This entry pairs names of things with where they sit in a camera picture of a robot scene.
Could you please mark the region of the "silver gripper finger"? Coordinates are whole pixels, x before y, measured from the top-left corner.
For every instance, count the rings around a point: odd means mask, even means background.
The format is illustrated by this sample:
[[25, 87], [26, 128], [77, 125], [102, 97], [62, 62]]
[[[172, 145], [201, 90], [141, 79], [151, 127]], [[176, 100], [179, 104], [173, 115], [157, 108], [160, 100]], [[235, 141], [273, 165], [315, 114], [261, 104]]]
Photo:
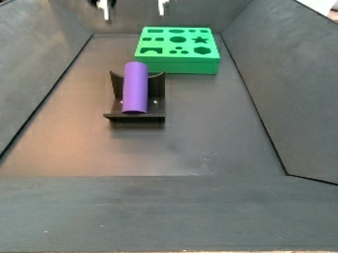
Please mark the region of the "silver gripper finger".
[[163, 17], [168, 13], [169, 0], [157, 0], [159, 15]]
[[96, 3], [97, 8], [102, 11], [104, 21], [109, 21], [109, 3], [108, 0], [97, 0]]

